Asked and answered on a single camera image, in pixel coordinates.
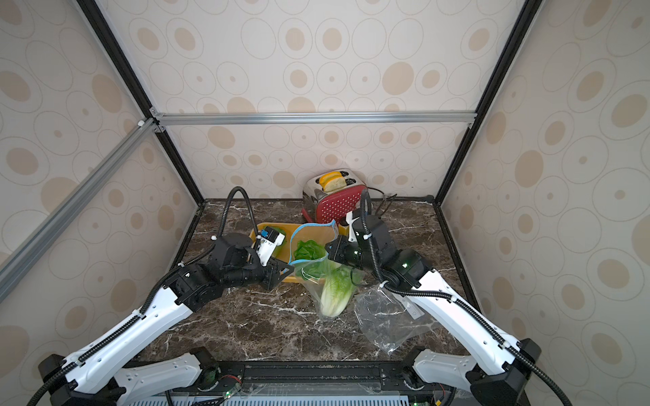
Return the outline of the clear zipper bag blue seal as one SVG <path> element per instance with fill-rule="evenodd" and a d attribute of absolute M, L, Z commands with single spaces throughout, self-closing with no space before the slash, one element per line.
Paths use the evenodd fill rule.
<path fill-rule="evenodd" d="M 294 275 L 310 292 L 322 318 L 336 318 L 348 306 L 364 281 L 363 273 L 328 259 L 326 245 L 341 236 L 331 223 L 306 223 L 290 238 L 290 264 Z"/>

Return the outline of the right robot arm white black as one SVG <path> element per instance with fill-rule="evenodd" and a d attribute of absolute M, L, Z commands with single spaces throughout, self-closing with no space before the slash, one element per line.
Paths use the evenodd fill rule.
<path fill-rule="evenodd" d="M 400 249 L 379 217 L 362 210 L 347 214 L 348 233 L 327 244 L 330 260 L 373 273 L 379 289 L 409 299 L 430 314 L 468 351 L 453 356 L 416 351 L 406 365 L 415 387 L 436 383 L 470 392 L 482 405 L 518 405 L 541 350 L 497 328 L 412 249 Z"/>

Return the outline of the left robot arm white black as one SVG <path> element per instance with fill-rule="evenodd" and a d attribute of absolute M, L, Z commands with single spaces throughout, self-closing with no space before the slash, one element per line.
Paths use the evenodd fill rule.
<path fill-rule="evenodd" d="M 50 355 L 39 365 L 44 396 L 53 405 L 122 405 L 134 397 L 139 380 L 125 369 L 153 340 L 229 288 L 258 284 L 275 289 L 294 268 L 275 258 L 285 237 L 265 228 L 254 238 L 241 233 L 214 236 L 209 249 L 181 262 L 152 288 L 141 307 L 103 336 L 66 357 Z"/>

